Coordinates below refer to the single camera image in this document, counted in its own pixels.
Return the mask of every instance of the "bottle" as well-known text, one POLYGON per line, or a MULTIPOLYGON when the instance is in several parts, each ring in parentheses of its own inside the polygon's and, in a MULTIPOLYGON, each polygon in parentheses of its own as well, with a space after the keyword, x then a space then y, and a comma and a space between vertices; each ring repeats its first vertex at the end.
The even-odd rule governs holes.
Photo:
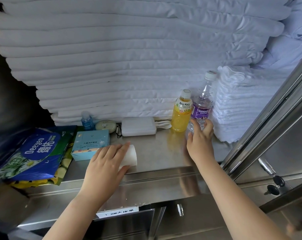
POLYGON ((191 91, 184 89, 181 96, 177 98, 173 107, 171 120, 172 129, 177 132, 183 132, 188 126, 192 108, 191 91))
POLYGON ((83 127, 85 128, 85 131, 94 131, 95 127, 93 124, 93 119, 90 116, 89 112, 82 111, 81 116, 82 116, 81 123, 82 123, 83 127))
MULTIPOLYGON (((217 72, 207 71, 205 73, 202 89, 193 98, 191 118, 196 119, 204 129, 205 120, 208 118, 213 105, 213 82, 217 78, 217 72)), ((193 133, 193 124, 189 121, 188 130, 193 133)))

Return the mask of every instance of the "blue box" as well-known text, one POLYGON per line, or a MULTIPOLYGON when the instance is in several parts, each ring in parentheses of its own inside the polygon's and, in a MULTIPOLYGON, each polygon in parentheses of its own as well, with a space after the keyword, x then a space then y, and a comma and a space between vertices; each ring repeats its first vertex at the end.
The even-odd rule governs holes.
POLYGON ((72 148, 72 157, 76 161, 90 160, 101 147, 110 144, 109 130, 79 131, 72 148))

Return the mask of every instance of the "bottle cap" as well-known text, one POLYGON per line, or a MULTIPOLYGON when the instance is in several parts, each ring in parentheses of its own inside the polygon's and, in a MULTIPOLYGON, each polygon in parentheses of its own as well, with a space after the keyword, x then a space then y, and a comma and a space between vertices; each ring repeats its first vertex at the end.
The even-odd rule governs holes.
POLYGON ((191 91, 189 89, 183 89, 181 92, 181 97, 184 99, 191 98, 191 91))
POLYGON ((216 71, 207 71, 205 73, 204 78, 209 81, 214 81, 217 78, 217 72, 216 71))
POLYGON ((81 112, 81 116, 82 116, 82 118, 83 118, 84 120, 90 119, 90 114, 89 114, 88 111, 82 111, 82 112, 81 112))

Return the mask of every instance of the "white case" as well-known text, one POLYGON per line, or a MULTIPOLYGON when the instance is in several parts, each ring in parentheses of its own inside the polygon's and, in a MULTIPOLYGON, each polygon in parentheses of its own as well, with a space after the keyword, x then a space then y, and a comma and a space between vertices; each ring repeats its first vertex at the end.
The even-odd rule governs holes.
POLYGON ((154 135, 156 126, 153 117, 124 118, 121 131, 122 136, 154 135))

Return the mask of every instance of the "small blue bottle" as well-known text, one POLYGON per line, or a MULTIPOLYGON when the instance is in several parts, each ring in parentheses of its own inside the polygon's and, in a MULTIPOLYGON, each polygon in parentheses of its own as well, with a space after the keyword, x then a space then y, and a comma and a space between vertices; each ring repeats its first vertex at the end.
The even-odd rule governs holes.
POLYGON ((93 124, 93 119, 90 116, 89 112, 82 111, 81 116, 82 116, 81 123, 82 123, 83 127, 85 128, 85 131, 94 131, 95 127, 93 124))

